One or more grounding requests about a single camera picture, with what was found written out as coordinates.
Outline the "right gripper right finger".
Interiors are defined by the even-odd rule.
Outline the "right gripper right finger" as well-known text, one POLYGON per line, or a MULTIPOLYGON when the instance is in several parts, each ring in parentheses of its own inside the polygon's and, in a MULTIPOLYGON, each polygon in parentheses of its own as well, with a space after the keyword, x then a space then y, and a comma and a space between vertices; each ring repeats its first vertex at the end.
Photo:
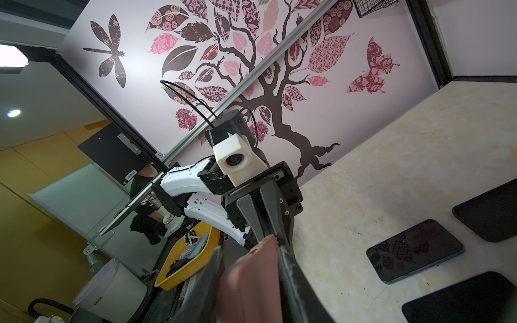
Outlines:
POLYGON ((334 322, 288 246, 279 248, 278 271, 283 322, 334 322))

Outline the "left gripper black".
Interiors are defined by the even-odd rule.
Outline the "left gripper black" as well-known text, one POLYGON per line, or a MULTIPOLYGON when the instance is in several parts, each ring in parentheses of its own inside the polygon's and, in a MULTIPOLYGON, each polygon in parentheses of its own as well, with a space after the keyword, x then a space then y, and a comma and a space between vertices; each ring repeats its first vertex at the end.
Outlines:
POLYGON ((292 246, 294 217, 303 211, 303 196, 282 161, 222 196, 222 207, 233 226, 244 234, 245 246, 256 246, 275 235, 281 246, 292 246))

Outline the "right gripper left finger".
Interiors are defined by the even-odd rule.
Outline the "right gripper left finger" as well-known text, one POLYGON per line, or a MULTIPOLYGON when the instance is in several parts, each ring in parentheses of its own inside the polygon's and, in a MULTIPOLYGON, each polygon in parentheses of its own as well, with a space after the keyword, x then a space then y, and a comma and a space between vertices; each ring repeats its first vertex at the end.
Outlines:
POLYGON ((217 247, 201 275, 196 279, 187 301, 170 322, 215 322, 216 296, 223 272, 223 252, 220 247, 217 247))

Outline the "black phone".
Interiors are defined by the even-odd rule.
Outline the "black phone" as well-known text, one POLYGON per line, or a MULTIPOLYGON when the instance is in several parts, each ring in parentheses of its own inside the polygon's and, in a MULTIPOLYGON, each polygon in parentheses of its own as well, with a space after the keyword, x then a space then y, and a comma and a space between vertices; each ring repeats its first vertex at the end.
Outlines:
POLYGON ((279 245, 272 234, 239 258, 219 280, 217 322, 282 322, 279 245))
POLYGON ((427 219, 366 250, 378 278, 388 285, 463 253, 463 243, 434 219, 427 219))

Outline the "black smartphone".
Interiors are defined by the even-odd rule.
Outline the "black smartphone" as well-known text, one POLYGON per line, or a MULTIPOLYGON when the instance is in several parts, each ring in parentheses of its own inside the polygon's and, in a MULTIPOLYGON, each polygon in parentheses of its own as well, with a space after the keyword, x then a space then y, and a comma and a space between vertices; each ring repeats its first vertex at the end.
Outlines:
POLYGON ((408 322, 516 322, 516 286, 489 271, 402 306, 408 322))

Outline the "black phone case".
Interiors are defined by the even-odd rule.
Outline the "black phone case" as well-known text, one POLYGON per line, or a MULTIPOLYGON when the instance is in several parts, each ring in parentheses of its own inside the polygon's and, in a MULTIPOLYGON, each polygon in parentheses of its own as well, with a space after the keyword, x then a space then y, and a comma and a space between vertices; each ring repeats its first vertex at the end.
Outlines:
POLYGON ((513 238, 516 236, 516 180, 453 207, 452 214, 487 242, 513 238))

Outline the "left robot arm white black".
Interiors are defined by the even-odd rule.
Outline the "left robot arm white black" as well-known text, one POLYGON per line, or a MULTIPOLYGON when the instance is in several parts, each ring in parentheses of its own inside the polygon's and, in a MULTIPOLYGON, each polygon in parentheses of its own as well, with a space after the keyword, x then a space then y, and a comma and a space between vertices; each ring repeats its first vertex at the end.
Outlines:
POLYGON ((269 164, 258 131, 239 110, 217 118, 205 137, 212 156, 172 168, 153 186, 165 209, 206 223, 248 250, 271 234, 291 246, 303 197, 288 164, 269 164))

